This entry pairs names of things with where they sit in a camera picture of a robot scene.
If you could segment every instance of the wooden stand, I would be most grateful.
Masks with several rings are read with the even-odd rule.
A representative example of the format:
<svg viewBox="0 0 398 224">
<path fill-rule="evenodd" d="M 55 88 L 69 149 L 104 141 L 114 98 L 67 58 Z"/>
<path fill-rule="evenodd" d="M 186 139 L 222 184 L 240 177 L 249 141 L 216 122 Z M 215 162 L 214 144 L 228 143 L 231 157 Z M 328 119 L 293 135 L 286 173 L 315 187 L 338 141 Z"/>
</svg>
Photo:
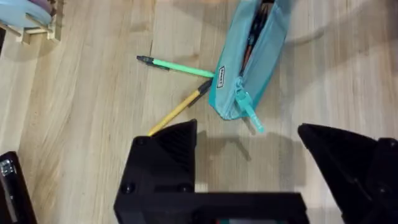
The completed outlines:
<svg viewBox="0 0 398 224">
<path fill-rule="evenodd" d="M 29 44 L 30 35 L 47 33 L 47 39 L 55 42 L 61 41 L 61 26 L 62 26 L 62 6 L 63 0 L 57 0 L 53 4 L 55 15 L 49 25 L 44 25 L 40 21 L 33 18 L 31 15 L 26 14 L 26 19 L 37 25 L 35 28 L 16 29 L 15 27 L 7 26 L 0 22 L 0 28 L 7 32 L 14 34 L 17 37 L 17 42 Z"/>
</svg>

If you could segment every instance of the teal pencil case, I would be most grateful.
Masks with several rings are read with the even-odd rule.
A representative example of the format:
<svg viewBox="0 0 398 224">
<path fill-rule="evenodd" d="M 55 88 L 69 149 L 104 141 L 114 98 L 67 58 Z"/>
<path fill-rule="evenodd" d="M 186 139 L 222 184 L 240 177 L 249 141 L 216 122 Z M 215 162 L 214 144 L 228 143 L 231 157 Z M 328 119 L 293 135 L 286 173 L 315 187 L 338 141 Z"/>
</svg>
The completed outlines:
<svg viewBox="0 0 398 224">
<path fill-rule="evenodd" d="M 253 27 L 259 22 L 258 13 L 264 2 L 270 9 L 251 46 Z M 259 132 L 264 131 L 255 110 L 277 65 L 289 28 L 290 12 L 290 0 L 242 0 L 238 4 L 209 96 L 209 104 L 223 119 L 248 116 Z"/>
</svg>

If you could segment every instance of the green pen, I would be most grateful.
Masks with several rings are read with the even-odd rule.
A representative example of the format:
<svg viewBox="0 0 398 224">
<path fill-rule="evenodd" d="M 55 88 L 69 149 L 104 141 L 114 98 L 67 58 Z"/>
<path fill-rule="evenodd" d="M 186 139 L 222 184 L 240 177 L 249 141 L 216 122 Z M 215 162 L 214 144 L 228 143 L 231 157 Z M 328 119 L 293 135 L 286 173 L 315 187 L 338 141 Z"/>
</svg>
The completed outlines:
<svg viewBox="0 0 398 224">
<path fill-rule="evenodd" d="M 188 67 L 188 66 L 184 66 L 184 65 L 178 65 L 176 63 L 165 62 L 165 61 L 157 60 L 157 59 L 154 59 L 151 57 L 137 56 L 137 59 L 140 60 L 141 62 L 145 62 L 147 65 L 150 65 L 153 67 L 163 68 L 166 70 L 170 70 L 170 69 L 178 70 L 181 72 L 187 72 L 187 73 L 191 73 L 194 75 L 200 75 L 200 76 L 207 77 L 207 78 L 214 77 L 213 72 L 209 72 L 206 70 L 200 70 L 197 68 L 192 68 L 192 67 Z"/>
</svg>

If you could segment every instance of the zipper pull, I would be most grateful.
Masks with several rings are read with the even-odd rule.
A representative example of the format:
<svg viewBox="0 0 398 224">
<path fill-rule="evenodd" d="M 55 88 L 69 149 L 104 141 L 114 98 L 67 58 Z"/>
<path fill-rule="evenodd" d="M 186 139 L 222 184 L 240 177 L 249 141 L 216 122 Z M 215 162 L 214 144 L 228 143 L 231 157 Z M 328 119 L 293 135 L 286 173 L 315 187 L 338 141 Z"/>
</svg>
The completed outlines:
<svg viewBox="0 0 398 224">
<path fill-rule="evenodd" d="M 243 88 L 238 88 L 235 95 L 235 100 L 238 102 L 238 105 L 242 111 L 245 111 L 249 117 L 251 122 L 257 128 L 257 131 L 260 133 L 264 132 L 264 127 L 261 124 L 260 119 L 257 117 L 256 113 L 252 107 L 252 99 L 248 92 L 244 91 Z"/>
</svg>

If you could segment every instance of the wooden surface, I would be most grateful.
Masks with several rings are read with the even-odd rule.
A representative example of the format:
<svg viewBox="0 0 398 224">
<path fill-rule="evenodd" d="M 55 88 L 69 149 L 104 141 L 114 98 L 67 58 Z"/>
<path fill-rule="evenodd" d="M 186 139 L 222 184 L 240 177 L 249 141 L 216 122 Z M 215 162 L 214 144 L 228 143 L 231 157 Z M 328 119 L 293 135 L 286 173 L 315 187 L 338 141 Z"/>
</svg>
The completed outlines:
<svg viewBox="0 0 398 224">
<path fill-rule="evenodd" d="M 0 57 L 0 152 L 17 151 L 39 223 L 116 223 L 113 202 L 133 137 L 203 78 L 136 55 L 214 70 L 236 1 L 66 0 L 62 40 L 7 35 Z M 301 123 L 398 138 L 398 4 L 296 0 L 280 64 L 257 109 L 267 133 L 198 120 L 197 191 L 303 194 L 313 223 L 340 212 L 297 135 Z"/>
</svg>

